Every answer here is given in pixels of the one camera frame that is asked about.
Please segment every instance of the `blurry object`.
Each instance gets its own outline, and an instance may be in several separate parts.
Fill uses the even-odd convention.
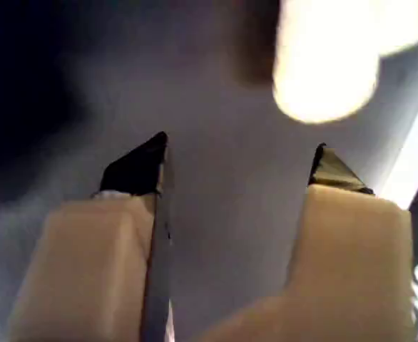
[[[11,342],[164,341],[172,331],[167,145],[158,133],[106,168],[95,199],[49,215],[11,313]]]
[[[355,113],[375,92],[379,57],[418,44],[418,0],[241,0],[235,13],[237,78],[272,75],[279,109],[304,123]]]
[[[381,56],[418,44],[418,0],[374,0]]]
[[[394,203],[310,185],[285,289],[198,341],[413,341],[410,226]]]
[[[338,189],[362,192],[373,195],[368,188],[346,164],[336,156],[333,149],[326,144],[320,144],[315,151],[312,169],[310,170],[309,185],[320,184]]]
[[[418,114],[379,196],[408,209],[418,191]]]
[[[377,84],[374,21],[368,1],[283,1],[273,71],[279,109],[305,123],[360,109]]]

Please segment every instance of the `gray surface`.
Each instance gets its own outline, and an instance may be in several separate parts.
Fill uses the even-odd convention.
[[[46,213],[86,198],[111,160],[156,131],[168,132],[173,150],[178,339],[283,286],[318,143],[368,186],[385,179],[417,111],[418,49],[384,63],[360,115],[307,127],[279,113],[268,87],[233,80],[220,8],[184,3],[68,17],[76,45],[91,42],[60,56],[87,118],[41,145],[32,186],[0,206],[0,341]]]

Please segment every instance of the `light fixture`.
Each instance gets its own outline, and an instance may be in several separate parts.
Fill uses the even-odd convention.
[[[388,56],[418,44],[418,0],[374,0],[379,52]]]
[[[277,28],[274,97],[306,123],[345,117],[377,84],[375,16],[367,0],[287,0]]]
[[[379,57],[418,43],[418,0],[282,0],[273,95],[305,123],[338,120],[372,97]]]

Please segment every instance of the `bright light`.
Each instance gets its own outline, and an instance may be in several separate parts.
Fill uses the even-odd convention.
[[[418,114],[379,197],[408,209],[418,191]]]
[[[274,98],[305,123],[338,120],[375,91],[379,56],[418,43],[418,0],[285,0]]]
[[[418,0],[374,0],[373,4],[382,56],[418,44]]]
[[[377,84],[375,14],[367,0],[287,0],[277,29],[274,97],[306,123],[343,118]]]

